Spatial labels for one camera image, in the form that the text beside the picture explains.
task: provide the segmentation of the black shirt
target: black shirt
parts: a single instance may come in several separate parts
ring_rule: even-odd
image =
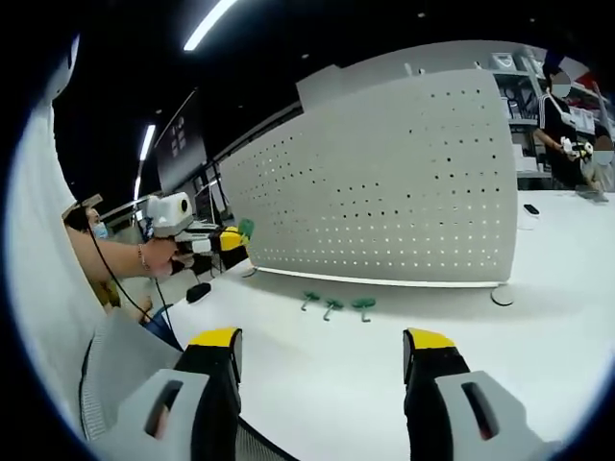
[[[562,112],[570,113],[570,108],[565,102],[556,97],[553,97],[553,100],[557,102]],[[553,100],[547,94],[543,94],[538,100],[538,128],[557,144],[561,144],[561,136],[567,137],[574,143],[577,141],[577,132],[561,120],[561,115]]]

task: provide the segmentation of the white perforated panel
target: white perforated panel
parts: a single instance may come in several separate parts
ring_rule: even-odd
[[[261,267],[361,279],[504,281],[512,142],[491,74],[373,86],[265,134],[221,168]]]

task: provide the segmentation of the ceiling light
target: ceiling light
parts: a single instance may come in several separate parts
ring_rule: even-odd
[[[135,195],[133,196],[133,200],[138,199],[138,189],[141,186],[141,177],[137,176],[135,181]]]
[[[218,19],[234,5],[237,0],[220,0],[215,7],[205,16],[205,19],[194,30],[188,41],[184,45],[184,51],[194,51],[199,46],[201,40],[207,32],[218,22]]]
[[[145,137],[143,138],[143,145],[141,146],[141,155],[139,157],[141,161],[145,160],[147,153],[150,152],[150,145],[152,144],[155,130],[156,125],[150,125],[147,127],[147,132],[145,132]]]

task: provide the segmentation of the white table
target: white table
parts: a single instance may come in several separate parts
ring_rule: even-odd
[[[452,338],[472,370],[485,370],[528,410],[543,439],[565,440],[608,376],[615,344],[615,196],[608,204],[571,192],[520,192],[510,285],[515,304],[489,289],[361,285],[250,271],[245,261],[212,282],[200,302],[169,310],[184,345],[204,329],[243,328],[242,416],[301,460],[403,460],[402,331]],[[300,310],[302,292],[341,299]],[[363,324],[350,301],[376,298]]]

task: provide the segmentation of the bracelet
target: bracelet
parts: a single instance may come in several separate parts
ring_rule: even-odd
[[[141,265],[143,266],[143,269],[145,269],[145,271],[147,272],[151,272],[152,269],[147,264],[147,262],[145,262],[145,255],[143,254],[143,245],[139,243],[137,245],[137,248],[138,248],[138,258],[141,260]]]

